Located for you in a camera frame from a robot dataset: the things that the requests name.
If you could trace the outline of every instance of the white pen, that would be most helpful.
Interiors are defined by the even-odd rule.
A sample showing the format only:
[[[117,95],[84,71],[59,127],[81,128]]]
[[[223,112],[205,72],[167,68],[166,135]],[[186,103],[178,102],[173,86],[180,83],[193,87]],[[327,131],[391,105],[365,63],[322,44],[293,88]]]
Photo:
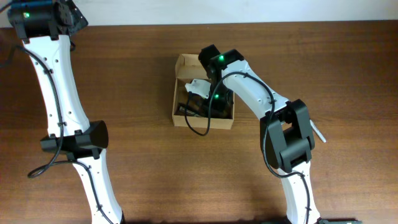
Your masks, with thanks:
[[[319,137],[323,142],[326,142],[325,137],[323,137],[323,134],[318,130],[318,128],[315,126],[315,124],[313,123],[312,120],[310,120],[310,124],[311,124],[311,127],[312,127],[313,131],[315,131],[315,133],[318,135],[318,137]]]

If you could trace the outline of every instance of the brown box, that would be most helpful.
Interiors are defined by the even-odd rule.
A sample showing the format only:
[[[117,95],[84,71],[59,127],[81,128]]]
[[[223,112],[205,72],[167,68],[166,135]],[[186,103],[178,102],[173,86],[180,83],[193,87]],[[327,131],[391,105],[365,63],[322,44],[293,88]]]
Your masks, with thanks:
[[[175,89],[173,101],[173,124],[179,127],[188,127],[184,116],[177,115],[179,103],[186,103],[180,97],[180,93],[186,92],[185,84],[190,83],[194,78],[208,80],[205,69],[199,62],[198,55],[180,54],[175,64]],[[234,122],[235,105],[231,108],[231,119],[212,118],[210,128],[231,129]],[[188,121],[193,128],[207,128],[208,118],[188,117]]]

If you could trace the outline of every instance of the brown tabletop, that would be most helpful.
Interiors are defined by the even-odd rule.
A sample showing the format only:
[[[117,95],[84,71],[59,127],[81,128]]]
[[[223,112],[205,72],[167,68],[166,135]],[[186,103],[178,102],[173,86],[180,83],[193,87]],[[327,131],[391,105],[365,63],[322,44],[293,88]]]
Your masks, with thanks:
[[[238,49],[276,92],[303,100],[317,137],[311,180],[324,218],[398,223],[398,22],[88,27],[72,66],[87,117],[106,121],[108,170],[129,222],[267,220],[286,213],[264,165],[259,122],[237,97],[232,130],[205,138],[173,127],[180,53]],[[0,59],[11,29],[0,30]],[[51,154],[45,106],[28,56],[0,69],[0,223],[91,223],[70,166],[26,174]]]

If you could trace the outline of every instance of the cardboard box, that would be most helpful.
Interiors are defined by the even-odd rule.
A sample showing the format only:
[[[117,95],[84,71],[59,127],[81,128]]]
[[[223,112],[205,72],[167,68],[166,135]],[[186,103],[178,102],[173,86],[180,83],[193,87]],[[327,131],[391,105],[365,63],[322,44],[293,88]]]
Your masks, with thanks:
[[[177,115],[179,103],[186,103],[182,94],[186,93],[185,84],[190,83],[194,78],[208,80],[205,69],[199,62],[198,55],[181,54],[175,64],[175,89],[173,100],[173,124],[178,127],[188,127],[184,116]],[[230,118],[212,118],[210,128],[231,129],[234,122],[235,105],[231,107]],[[208,118],[197,118],[188,116],[188,121],[193,128],[207,128]]]

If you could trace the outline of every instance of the item inside box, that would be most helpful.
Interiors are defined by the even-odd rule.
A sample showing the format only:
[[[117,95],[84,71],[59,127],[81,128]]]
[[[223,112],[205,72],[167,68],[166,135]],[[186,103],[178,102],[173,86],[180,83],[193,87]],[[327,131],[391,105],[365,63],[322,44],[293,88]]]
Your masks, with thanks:
[[[174,115],[184,116],[185,106],[188,101],[188,92],[185,88],[186,83],[190,83],[193,79],[191,78],[178,78],[177,79],[177,92],[176,99],[177,102],[174,108]],[[217,109],[217,101],[222,103],[223,110]],[[195,116],[199,118],[208,117],[208,103],[210,99],[202,98],[199,95],[194,95],[190,98],[189,104],[187,106],[187,116]],[[214,99],[211,111],[212,118],[223,118],[232,119],[233,118],[233,100],[226,99]]]

